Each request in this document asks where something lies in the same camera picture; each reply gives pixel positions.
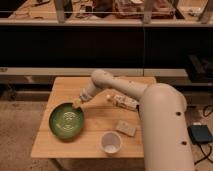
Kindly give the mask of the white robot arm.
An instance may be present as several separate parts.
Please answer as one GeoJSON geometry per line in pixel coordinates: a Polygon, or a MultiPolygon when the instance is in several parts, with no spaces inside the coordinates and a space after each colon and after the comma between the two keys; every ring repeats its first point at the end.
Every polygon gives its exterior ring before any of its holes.
{"type": "Polygon", "coordinates": [[[195,171],[185,112],[185,96],[171,85],[151,85],[113,76],[97,69],[74,100],[74,106],[114,89],[139,102],[146,171],[195,171]]]}

